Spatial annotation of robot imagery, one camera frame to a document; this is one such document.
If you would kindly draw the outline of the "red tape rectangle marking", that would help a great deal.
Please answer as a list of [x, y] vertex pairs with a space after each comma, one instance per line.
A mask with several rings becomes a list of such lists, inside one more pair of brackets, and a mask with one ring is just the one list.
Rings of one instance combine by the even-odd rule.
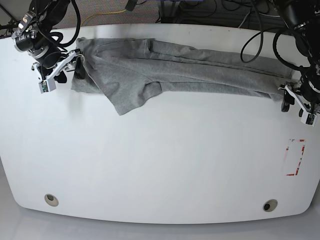
[[305, 139], [290, 139], [285, 150], [284, 173], [286, 176], [297, 176], [306, 146]]

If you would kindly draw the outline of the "grey T-shirt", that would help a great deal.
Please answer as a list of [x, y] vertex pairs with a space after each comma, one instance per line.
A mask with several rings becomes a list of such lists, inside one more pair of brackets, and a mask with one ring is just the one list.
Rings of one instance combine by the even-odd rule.
[[197, 49], [153, 38], [80, 38], [84, 77], [74, 76], [79, 93], [103, 94], [119, 115], [143, 106], [163, 92], [202, 92], [280, 101], [280, 86], [292, 70], [258, 57], [241, 62], [235, 52]]

